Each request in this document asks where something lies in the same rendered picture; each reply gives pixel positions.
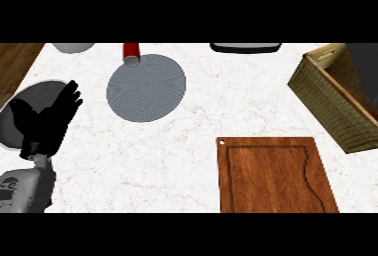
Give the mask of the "brown wooden cutting board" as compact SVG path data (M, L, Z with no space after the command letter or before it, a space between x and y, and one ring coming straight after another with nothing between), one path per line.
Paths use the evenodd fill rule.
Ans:
M222 213L338 213L311 137L218 137Z

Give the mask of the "red can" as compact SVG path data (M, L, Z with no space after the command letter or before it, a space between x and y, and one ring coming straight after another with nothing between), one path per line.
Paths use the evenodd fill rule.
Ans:
M122 60L123 64L134 67L140 63L140 50L137 43L125 43L122 45Z

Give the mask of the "grey round bowl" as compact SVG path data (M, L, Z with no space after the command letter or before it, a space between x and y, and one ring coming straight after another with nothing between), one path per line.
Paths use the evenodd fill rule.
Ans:
M92 43L54 43L54 48L66 54L81 53L92 47Z

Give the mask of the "wicker basket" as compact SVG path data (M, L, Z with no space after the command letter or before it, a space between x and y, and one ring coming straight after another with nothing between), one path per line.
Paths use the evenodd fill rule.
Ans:
M342 151L378 149L378 106L369 106L343 43L302 55L287 86Z

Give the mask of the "black and grey appliance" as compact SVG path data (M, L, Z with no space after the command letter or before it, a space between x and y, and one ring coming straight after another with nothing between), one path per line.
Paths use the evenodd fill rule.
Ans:
M275 52L280 43L211 43L209 47L221 53L256 54Z

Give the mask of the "brown wooden panel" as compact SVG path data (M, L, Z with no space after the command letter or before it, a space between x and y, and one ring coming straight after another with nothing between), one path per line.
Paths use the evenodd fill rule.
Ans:
M14 94L42 43L0 43L0 108Z

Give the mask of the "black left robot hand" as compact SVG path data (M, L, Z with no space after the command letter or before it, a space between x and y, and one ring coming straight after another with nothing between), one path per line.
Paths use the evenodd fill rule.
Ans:
M67 125L75 116L82 99L73 80L64 85L50 107L39 113L22 99L10 101L13 124L23 135L20 158L30 160L36 154L51 157L58 150Z

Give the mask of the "dark grey round plate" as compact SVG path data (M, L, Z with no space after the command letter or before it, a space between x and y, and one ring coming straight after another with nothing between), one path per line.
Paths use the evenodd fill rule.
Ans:
M27 86L16 95L14 99L22 99L36 112L54 103L57 95L66 83L61 81L42 81ZM0 145L8 149L22 148L23 135L13 124L13 113L10 103L5 103L0 110Z

